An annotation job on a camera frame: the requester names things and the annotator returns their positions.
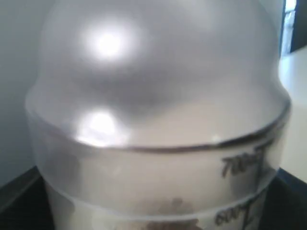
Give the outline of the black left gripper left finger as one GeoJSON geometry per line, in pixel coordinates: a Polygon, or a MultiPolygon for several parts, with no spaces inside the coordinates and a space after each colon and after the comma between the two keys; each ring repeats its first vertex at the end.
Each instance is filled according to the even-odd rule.
{"type": "Polygon", "coordinates": [[[43,179],[31,168],[0,189],[1,230],[53,230],[43,179]]]}

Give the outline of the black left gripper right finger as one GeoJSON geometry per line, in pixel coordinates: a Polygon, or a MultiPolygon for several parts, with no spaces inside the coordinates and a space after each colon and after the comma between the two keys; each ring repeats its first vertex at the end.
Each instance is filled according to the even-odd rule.
{"type": "Polygon", "coordinates": [[[280,169],[250,230],[307,230],[307,184],[280,169]]]}

